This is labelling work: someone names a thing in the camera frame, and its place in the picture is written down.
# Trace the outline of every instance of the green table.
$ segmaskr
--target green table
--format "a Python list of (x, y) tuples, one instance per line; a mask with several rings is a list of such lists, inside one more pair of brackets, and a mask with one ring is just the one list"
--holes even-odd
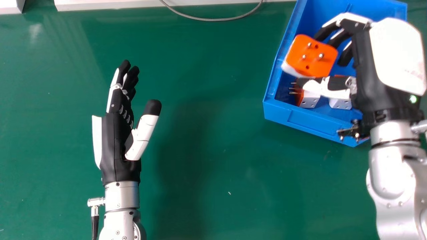
[[(0, 239), (90, 238), (86, 201), (103, 196), (91, 115), (105, 111), (123, 59), (141, 68), (135, 114), (148, 99), (163, 103), (141, 173), (149, 240), (376, 239), (369, 144), (263, 117), (293, 6), (206, 23), (166, 8), (58, 13), (52, 0), (27, 0), (25, 14), (0, 16)], [(178, 9), (225, 17), (252, 7)], [(425, 0), (409, 2), (409, 21), (427, 46)]]

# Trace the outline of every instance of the blue box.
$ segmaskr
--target blue box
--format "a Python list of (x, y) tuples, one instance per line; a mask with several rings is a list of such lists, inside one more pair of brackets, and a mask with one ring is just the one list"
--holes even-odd
[[(350, 128), (351, 120), (361, 119), (362, 113), (356, 109), (333, 109), (324, 97), (321, 97), (316, 108), (295, 106), (294, 96), (288, 94), (288, 87), (291, 87), (290, 83), (294, 82), (295, 77), (281, 69), (283, 59), (297, 34), (313, 37), (324, 23), (343, 12), (355, 13), (374, 21), (386, 17), (407, 19), (407, 5), (393, 0), (298, 0), (273, 64), (263, 106), (264, 117), (268, 120), (355, 147), (358, 143), (353, 138), (345, 138), (342, 142), (336, 131)], [(339, 53), (347, 42), (338, 48)], [(353, 60), (347, 67), (335, 64), (331, 75), (355, 76), (352, 65)]]

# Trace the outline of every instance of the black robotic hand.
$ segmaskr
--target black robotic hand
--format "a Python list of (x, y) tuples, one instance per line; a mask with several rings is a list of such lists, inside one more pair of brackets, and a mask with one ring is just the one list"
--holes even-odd
[(424, 118), (419, 99), (426, 91), (424, 52), (419, 31), (407, 22), (385, 18), (379, 22), (352, 13), (342, 13), (325, 23), (314, 38), (345, 46), (338, 65), (354, 59), (356, 89), (351, 93), (354, 108), (363, 113), (361, 123), (341, 136), (369, 135), (376, 125), (390, 120), (418, 122)]
[(123, 61), (111, 82), (106, 114), (92, 116), (95, 162), (101, 169), (104, 186), (114, 181), (140, 182), (140, 158), (157, 123), (161, 103), (150, 100), (138, 127), (132, 129), (131, 101), (138, 74), (138, 67), (131, 68), (129, 61)]

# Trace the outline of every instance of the robotic arm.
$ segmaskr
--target robotic arm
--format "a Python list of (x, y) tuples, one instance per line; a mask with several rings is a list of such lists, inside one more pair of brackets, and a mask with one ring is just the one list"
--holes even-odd
[(341, 139), (371, 138), (366, 186), (377, 210), (379, 237), (426, 239), (427, 155), (419, 134), (426, 133), (427, 121), (419, 100), (427, 81), (421, 34), (402, 20), (374, 22), (343, 13), (314, 38), (323, 41), (334, 31), (328, 44), (335, 48), (351, 38), (338, 65), (354, 59), (356, 78), (301, 78), (297, 84), (326, 97), (349, 99), (362, 111), (361, 121), (338, 134)]
[(95, 163), (102, 173), (105, 197), (88, 200), (92, 240), (98, 238), (98, 208), (105, 205), (100, 240), (145, 239), (140, 224), (139, 183), (143, 154), (161, 111), (158, 100), (148, 101), (136, 129), (131, 101), (138, 83), (138, 67), (125, 60), (116, 70), (108, 94), (106, 114), (92, 116)]

